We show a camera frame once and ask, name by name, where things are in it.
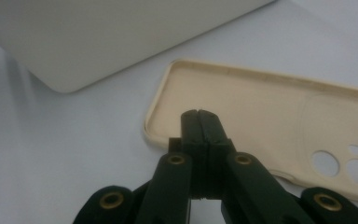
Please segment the white plastic storage box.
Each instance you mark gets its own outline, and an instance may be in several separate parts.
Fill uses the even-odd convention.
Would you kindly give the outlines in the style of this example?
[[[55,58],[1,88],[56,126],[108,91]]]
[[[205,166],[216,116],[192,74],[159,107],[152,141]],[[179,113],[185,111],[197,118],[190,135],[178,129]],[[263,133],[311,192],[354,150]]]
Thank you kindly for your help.
[[[275,0],[0,0],[0,47],[67,93]]]

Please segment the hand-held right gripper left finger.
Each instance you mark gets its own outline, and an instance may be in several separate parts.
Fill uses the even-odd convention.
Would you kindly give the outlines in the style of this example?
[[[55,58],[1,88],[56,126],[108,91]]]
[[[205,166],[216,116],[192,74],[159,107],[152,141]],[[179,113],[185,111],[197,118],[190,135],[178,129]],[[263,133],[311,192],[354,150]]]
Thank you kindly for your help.
[[[169,151],[180,152],[192,159],[191,197],[207,197],[207,143],[200,122],[200,112],[186,111],[181,116],[181,136],[169,139]]]

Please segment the beige phone case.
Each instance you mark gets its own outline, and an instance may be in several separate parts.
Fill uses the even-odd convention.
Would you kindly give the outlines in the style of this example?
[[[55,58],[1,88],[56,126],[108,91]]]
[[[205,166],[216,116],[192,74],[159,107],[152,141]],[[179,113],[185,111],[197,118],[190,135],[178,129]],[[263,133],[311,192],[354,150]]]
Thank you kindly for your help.
[[[274,175],[324,187],[358,201],[346,169],[358,161],[358,89],[215,63],[177,60],[149,107],[147,139],[166,147],[181,134],[181,115],[217,115],[235,148]]]

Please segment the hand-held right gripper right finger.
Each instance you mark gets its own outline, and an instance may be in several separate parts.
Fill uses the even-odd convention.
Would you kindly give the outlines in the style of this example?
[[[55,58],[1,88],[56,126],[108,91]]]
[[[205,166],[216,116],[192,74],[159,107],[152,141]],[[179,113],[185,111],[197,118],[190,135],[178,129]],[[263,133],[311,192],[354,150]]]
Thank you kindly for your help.
[[[202,198],[217,200],[222,197],[224,191],[226,157],[234,149],[217,115],[206,110],[201,110],[199,115],[203,140],[206,144]]]

